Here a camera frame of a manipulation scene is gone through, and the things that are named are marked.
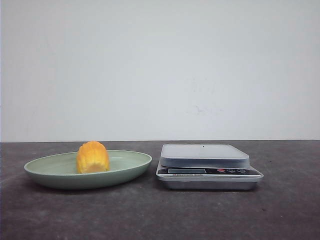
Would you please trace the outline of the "yellow corn cob piece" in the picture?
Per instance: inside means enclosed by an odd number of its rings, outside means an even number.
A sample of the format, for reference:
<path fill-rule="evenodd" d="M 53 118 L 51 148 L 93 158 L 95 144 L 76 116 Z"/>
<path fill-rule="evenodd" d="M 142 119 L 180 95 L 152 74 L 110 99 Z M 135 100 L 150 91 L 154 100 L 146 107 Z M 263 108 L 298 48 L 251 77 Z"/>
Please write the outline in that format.
<path fill-rule="evenodd" d="M 110 160 L 105 146 L 98 141 L 82 144 L 76 155 L 76 169 L 79 174 L 109 171 Z"/>

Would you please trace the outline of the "silver digital kitchen scale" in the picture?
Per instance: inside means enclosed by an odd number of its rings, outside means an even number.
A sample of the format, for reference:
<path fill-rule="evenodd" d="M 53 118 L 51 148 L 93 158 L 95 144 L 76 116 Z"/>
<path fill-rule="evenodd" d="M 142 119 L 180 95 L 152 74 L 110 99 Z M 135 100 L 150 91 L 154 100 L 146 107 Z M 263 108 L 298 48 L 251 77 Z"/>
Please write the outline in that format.
<path fill-rule="evenodd" d="M 182 190 L 252 190 L 264 177 L 230 144 L 164 144 L 156 176 Z"/>

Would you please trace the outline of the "light green oval plate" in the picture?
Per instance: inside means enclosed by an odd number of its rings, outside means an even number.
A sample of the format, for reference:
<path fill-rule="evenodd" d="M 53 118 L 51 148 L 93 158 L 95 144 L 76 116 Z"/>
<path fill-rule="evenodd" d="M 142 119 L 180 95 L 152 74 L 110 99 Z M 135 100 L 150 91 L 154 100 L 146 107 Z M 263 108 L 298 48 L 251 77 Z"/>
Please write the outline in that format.
<path fill-rule="evenodd" d="M 54 189 L 88 190 L 119 185 L 141 176 L 152 157 L 129 150 L 109 150 L 110 170 L 78 173 L 76 152 L 60 153 L 31 160 L 24 165 L 26 174 L 35 183 Z"/>

